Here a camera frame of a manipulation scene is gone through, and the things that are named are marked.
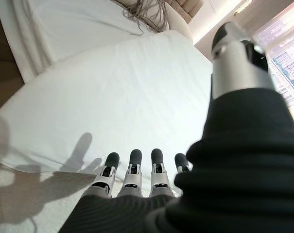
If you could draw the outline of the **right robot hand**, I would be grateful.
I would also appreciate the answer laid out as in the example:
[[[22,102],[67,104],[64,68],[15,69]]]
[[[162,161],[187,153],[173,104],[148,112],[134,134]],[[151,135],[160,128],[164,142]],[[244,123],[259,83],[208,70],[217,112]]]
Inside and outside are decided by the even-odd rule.
[[[141,195],[139,150],[111,196],[119,155],[108,155],[62,233],[294,233],[294,120],[264,51],[232,22],[212,43],[213,73],[200,141],[175,156],[174,197],[161,150],[151,153],[150,197]]]

